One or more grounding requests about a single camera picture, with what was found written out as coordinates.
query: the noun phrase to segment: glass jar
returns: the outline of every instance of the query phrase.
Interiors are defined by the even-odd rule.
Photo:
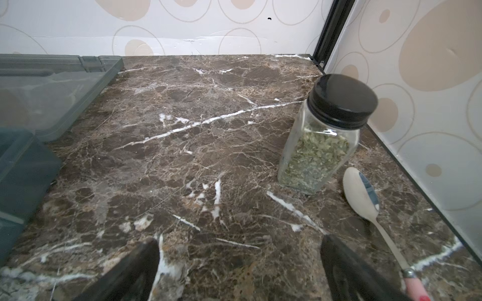
[[[378,99],[364,83],[341,74],[320,77],[302,103],[283,149],[281,185],[314,194],[355,152],[360,128]]]

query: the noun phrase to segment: plastic container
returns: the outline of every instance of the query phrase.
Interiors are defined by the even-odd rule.
[[[355,152],[360,128],[378,99],[364,83],[341,74],[320,77],[299,110],[283,149],[281,185],[314,194]]]
[[[31,132],[0,128],[0,266],[60,166]]]
[[[0,54],[0,126],[55,140],[123,66],[119,56]]]

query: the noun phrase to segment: pink spoon handle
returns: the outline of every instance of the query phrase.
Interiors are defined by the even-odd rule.
[[[418,278],[404,278],[407,286],[407,294],[414,301],[430,301],[422,281]]]

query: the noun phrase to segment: black metal frame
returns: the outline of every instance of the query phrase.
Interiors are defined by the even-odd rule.
[[[320,34],[320,39],[316,45],[312,60],[316,66],[324,73],[324,66],[330,58],[336,41],[340,36],[343,25],[353,7],[355,0],[334,0],[331,6],[325,25]]]

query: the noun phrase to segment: teal plastic container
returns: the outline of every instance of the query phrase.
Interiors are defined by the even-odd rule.
[[[31,132],[0,128],[0,266],[61,164]]]

